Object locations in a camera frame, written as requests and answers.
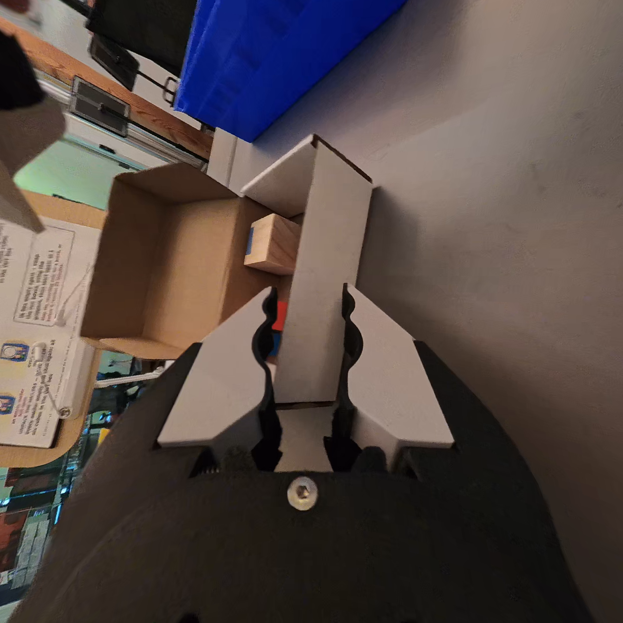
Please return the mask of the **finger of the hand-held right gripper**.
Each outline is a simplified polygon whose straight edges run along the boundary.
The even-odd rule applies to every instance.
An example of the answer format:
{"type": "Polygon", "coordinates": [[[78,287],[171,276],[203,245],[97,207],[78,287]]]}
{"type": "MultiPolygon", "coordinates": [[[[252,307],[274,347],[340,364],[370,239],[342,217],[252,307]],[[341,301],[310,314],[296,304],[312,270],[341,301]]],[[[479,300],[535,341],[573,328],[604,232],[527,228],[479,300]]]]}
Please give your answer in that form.
{"type": "Polygon", "coordinates": [[[25,108],[1,111],[1,164],[19,171],[64,136],[66,119],[52,98],[25,108]]]}
{"type": "Polygon", "coordinates": [[[40,234],[45,226],[1,163],[1,220],[40,234]]]}

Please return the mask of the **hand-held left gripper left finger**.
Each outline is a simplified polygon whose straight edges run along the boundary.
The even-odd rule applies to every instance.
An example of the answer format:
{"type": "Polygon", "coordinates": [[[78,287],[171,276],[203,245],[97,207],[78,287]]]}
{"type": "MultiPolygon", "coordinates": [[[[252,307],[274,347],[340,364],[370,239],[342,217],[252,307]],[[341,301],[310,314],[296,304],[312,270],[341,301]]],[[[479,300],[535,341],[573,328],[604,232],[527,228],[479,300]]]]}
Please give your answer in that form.
{"type": "Polygon", "coordinates": [[[160,447],[204,447],[217,464],[239,448],[260,471],[275,470],[283,429],[267,357],[277,303],[276,287],[267,287],[203,339],[157,438],[160,447]]]}

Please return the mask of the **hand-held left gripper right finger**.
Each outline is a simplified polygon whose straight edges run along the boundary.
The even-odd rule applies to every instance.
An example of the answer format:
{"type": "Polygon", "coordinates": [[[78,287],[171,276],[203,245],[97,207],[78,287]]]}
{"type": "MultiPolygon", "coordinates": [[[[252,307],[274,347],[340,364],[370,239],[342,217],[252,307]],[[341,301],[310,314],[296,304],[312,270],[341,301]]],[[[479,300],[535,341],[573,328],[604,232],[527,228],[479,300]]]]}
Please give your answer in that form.
{"type": "Polygon", "coordinates": [[[378,448],[389,469],[405,448],[451,448],[415,339],[352,284],[343,285],[341,315],[343,361],[323,439],[331,469],[351,471],[367,448],[378,448]]]}

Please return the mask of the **wooden cube with blue sticker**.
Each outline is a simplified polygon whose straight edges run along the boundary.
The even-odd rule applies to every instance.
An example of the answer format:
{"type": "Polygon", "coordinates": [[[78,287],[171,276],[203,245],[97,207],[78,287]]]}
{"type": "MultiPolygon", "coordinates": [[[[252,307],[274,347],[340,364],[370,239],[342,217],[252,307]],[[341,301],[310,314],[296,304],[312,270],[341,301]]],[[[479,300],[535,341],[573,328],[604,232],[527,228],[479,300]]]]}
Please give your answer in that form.
{"type": "Polygon", "coordinates": [[[251,224],[244,265],[279,276],[295,271],[302,227],[278,214],[251,224]]]}

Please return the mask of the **white cardboard box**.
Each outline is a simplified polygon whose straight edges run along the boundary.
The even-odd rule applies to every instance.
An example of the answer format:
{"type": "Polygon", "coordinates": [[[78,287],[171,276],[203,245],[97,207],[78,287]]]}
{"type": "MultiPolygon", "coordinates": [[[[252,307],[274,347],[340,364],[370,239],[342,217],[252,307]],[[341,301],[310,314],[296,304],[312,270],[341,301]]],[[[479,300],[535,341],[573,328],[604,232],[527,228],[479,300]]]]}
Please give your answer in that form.
{"type": "Polygon", "coordinates": [[[356,283],[373,184],[317,135],[238,194],[186,163],[118,175],[80,337],[145,360],[175,360],[267,287],[288,306],[277,403],[332,402],[343,357],[343,284],[356,283]],[[301,225],[292,276],[244,264],[254,222],[301,225]]]}

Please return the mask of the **blue plastic bin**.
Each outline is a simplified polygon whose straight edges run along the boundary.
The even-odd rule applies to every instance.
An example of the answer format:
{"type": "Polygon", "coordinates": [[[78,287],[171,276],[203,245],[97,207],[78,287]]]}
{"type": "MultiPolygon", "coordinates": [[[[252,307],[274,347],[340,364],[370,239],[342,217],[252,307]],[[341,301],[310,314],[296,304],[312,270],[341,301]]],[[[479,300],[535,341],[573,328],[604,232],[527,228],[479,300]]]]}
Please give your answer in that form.
{"type": "Polygon", "coordinates": [[[405,1],[198,1],[174,108],[253,142],[405,1]]]}

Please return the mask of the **instruction sheet on clipboard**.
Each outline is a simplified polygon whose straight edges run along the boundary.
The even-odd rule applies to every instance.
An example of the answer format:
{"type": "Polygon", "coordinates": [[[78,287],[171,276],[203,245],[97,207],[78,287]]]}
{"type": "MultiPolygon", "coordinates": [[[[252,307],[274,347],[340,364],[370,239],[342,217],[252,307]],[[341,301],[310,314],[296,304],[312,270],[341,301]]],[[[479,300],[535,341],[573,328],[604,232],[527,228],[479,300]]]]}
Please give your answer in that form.
{"type": "MultiPolygon", "coordinates": [[[[36,192],[22,190],[22,194],[41,217],[70,222],[97,230],[103,229],[105,211],[79,202],[53,198],[36,192]]],[[[51,448],[1,446],[1,467],[32,468],[64,455],[80,437],[87,421],[87,411],[92,398],[102,352],[81,340],[77,350],[77,370],[71,381],[76,382],[69,391],[71,415],[61,420],[57,437],[51,448]]]]}

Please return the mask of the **printed instruction sheet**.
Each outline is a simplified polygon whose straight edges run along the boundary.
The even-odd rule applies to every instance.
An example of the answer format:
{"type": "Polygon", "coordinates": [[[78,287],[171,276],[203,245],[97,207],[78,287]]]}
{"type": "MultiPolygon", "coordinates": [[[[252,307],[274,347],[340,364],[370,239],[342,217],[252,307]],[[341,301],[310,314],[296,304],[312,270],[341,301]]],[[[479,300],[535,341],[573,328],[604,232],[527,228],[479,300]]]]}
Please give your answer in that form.
{"type": "Polygon", "coordinates": [[[80,338],[101,231],[43,217],[1,222],[1,444],[51,448],[77,413],[80,338]]]}

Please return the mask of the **wooden beam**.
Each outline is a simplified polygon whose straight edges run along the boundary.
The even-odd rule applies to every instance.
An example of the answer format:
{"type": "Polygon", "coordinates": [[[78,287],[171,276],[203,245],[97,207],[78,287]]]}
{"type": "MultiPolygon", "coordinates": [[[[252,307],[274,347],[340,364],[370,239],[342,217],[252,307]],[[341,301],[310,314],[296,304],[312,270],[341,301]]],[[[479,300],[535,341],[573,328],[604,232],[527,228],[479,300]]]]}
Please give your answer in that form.
{"type": "Polygon", "coordinates": [[[209,160],[213,145],[212,136],[128,91],[119,83],[7,19],[1,18],[1,30],[17,38],[35,70],[38,70],[45,78],[55,80],[70,88],[74,78],[80,77],[128,104],[129,120],[134,125],[159,136],[202,161],[209,160]]]}

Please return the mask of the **black device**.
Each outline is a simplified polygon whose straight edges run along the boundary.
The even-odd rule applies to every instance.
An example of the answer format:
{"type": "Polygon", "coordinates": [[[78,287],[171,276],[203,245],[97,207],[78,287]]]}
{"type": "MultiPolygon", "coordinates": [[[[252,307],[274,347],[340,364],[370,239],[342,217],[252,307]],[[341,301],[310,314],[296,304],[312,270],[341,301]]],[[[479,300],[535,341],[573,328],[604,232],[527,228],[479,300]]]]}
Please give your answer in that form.
{"type": "Polygon", "coordinates": [[[87,30],[89,54],[128,91],[137,77],[162,91],[174,104],[197,1],[94,1],[87,30]],[[159,83],[140,70],[140,55],[167,71],[159,83]]]}

